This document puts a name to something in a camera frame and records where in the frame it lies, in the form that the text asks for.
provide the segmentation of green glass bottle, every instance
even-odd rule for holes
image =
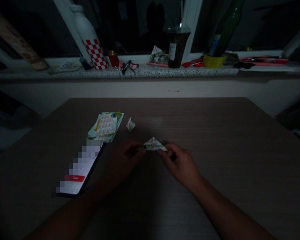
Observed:
[[[227,12],[223,15],[209,51],[209,55],[213,57],[221,57],[226,51],[228,42],[232,33],[241,19],[242,6],[244,0],[232,0]]]

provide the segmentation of wooden table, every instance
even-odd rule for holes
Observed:
[[[0,234],[24,237],[70,200],[52,198],[52,189],[103,111],[125,117],[86,188],[105,171],[115,145],[154,136],[189,149],[202,176],[274,236],[300,239],[300,140],[246,98],[70,99],[0,155]],[[125,127],[130,116],[132,133]],[[82,236],[128,237],[219,239],[156,152],[147,152]]]

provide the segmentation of bottle label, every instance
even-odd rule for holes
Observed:
[[[176,56],[176,49],[177,49],[177,44],[176,43],[170,43],[169,47],[169,59],[174,61],[174,57]]]
[[[214,36],[214,41],[213,41],[212,46],[211,46],[210,51],[209,51],[210,56],[214,55],[214,52],[216,51],[216,48],[217,48],[218,42],[220,40],[220,37],[221,37],[221,34],[216,34]]]

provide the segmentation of small paper triangle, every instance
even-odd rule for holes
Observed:
[[[167,151],[167,149],[155,137],[146,141],[139,149],[146,149],[147,151],[158,151],[159,149]]]

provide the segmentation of pink marker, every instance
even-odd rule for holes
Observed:
[[[148,65],[158,66],[158,67],[169,67],[167,64],[161,63],[147,63]]]

